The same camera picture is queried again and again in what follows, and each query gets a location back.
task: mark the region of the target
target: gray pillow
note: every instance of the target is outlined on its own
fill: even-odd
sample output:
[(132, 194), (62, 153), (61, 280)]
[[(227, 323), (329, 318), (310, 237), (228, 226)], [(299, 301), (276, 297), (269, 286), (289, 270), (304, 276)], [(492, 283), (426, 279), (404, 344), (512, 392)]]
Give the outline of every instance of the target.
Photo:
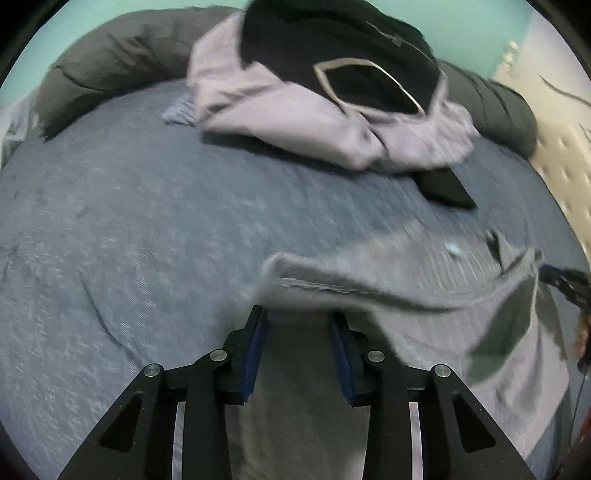
[(50, 67), (36, 110), (52, 137), (113, 96), (181, 78), (193, 44), (235, 8), (143, 10), (121, 15), (77, 40)]
[(483, 137), (525, 158), (533, 154), (538, 124), (519, 93), (444, 61), (439, 67), (449, 79), (449, 99), (466, 107)]

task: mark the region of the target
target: headboard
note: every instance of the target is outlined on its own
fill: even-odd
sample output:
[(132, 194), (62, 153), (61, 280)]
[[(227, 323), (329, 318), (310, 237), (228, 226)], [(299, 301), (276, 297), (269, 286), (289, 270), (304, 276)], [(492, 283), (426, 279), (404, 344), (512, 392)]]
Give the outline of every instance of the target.
[(492, 79), (518, 92), (533, 110), (538, 142), (530, 161), (591, 264), (591, 108), (559, 93), (539, 75), (516, 77), (507, 62)]

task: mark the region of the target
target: gray bedsheet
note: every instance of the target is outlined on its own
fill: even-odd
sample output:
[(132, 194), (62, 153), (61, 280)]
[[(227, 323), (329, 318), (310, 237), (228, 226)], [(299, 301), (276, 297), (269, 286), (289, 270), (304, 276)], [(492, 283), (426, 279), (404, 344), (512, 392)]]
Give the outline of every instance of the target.
[[(277, 251), (318, 257), (418, 219), (437, 232), (496, 228), (586, 268), (531, 166), (486, 139), (454, 168), (479, 205), (465, 212), (427, 202), (404, 176), (163, 125), (182, 90), (159, 84), (45, 144), (33, 135), (0, 176), (0, 421), (41, 480), (57, 478), (142, 365), (218, 347), (237, 292)], [(576, 311), (557, 305), (569, 342)], [(539, 478), (569, 414), (567, 402), (530, 458)]]

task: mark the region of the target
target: silver bolt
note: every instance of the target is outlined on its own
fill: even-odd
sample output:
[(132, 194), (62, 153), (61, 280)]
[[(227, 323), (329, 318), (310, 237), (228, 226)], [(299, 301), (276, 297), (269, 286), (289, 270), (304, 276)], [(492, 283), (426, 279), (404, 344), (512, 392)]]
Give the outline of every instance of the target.
[(379, 350), (371, 350), (368, 353), (368, 360), (370, 362), (380, 363), (384, 361), (384, 358), (386, 358), (385, 355)]
[(144, 375), (146, 377), (155, 377), (160, 373), (160, 365), (158, 364), (149, 364), (146, 368), (144, 368)]
[(225, 350), (214, 350), (209, 354), (209, 358), (211, 358), (214, 362), (223, 362), (226, 358), (228, 358), (228, 353)]
[(452, 369), (447, 365), (440, 364), (435, 367), (435, 374), (438, 377), (447, 378), (452, 374)]

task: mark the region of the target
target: teal wall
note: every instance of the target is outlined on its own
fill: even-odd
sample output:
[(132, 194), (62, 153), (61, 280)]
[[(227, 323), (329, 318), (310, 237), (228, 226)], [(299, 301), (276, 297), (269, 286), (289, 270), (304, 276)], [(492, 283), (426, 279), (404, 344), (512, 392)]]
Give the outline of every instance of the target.
[[(246, 0), (218, 4), (243, 8)], [(435, 54), (489, 76), (510, 41), (521, 43), (532, 9), (525, 0), (372, 0), (382, 12), (423, 32)], [(205, 6), (208, 0), (70, 0), (29, 42), (0, 87), (0, 108), (36, 87), (77, 38), (126, 12)]]

